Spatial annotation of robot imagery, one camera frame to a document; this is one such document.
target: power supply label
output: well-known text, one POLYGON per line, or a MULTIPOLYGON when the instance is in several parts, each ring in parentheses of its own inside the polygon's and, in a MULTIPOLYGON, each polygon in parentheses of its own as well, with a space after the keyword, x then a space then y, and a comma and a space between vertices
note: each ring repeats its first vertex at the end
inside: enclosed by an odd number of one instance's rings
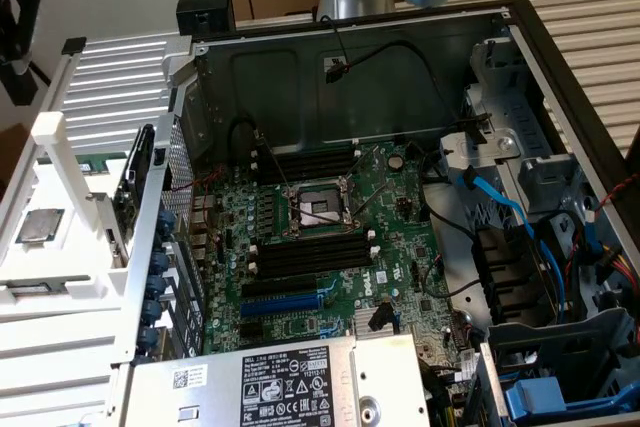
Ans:
POLYGON ((331 427, 329 348, 242 359, 241 427, 331 427))

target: blue pcie slot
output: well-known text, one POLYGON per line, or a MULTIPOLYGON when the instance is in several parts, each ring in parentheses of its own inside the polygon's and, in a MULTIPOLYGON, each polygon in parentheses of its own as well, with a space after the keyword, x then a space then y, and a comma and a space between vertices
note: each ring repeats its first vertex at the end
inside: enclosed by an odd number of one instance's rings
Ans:
POLYGON ((240 317, 272 315, 282 312, 299 312, 301 310, 319 310, 321 302, 321 296, 316 293, 292 295, 281 299, 247 302, 240 306, 240 317))

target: motherboard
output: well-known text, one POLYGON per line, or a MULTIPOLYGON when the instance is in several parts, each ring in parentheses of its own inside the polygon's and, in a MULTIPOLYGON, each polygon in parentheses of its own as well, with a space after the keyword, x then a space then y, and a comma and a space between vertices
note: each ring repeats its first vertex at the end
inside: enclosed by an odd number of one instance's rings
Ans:
MULTIPOLYGON (((426 275, 438 251, 420 212, 420 156, 393 142, 348 152, 349 172, 336 177, 304 178, 292 156, 270 174, 268 155, 198 173, 191 244, 207 289, 204 354, 395 330, 412 333, 429 364, 456 362, 456 314, 426 293, 447 290, 438 269, 426 275), (383 305, 392 321, 373 331, 383 305)), ((334 154, 318 155, 331 170, 334 154)))

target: green motherboard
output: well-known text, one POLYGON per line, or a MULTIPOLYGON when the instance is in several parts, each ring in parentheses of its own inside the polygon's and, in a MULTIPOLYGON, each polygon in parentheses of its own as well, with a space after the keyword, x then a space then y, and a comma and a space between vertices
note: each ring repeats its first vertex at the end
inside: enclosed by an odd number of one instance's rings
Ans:
POLYGON ((419 159, 409 160, 405 146, 393 142, 364 144, 359 150, 363 158, 351 177, 351 212, 371 199, 357 214, 358 229, 375 231, 371 245, 379 252, 372 265, 317 274, 322 306, 312 311, 241 318, 242 286, 255 282, 249 269, 250 245, 256 239, 276 244, 338 236, 345 227, 318 225, 301 229, 293 238, 284 181, 258 185, 249 169, 239 168, 223 172, 214 167, 198 173, 197 178, 209 179, 196 186, 191 218, 192 248, 207 291, 204 354, 345 335, 353 332, 359 312, 370 315, 389 302, 400 331, 413 334, 425 361, 440 365, 456 361, 455 342, 446 335, 454 315, 449 301, 425 293, 447 290, 436 269, 426 277, 438 250, 431 223, 419 219, 419 159), (261 212, 267 208, 272 214, 265 220, 261 212), (218 234, 226 236, 222 246, 218 234), (251 320, 261 324, 259 341, 247 341, 239 332, 239 326, 251 320))

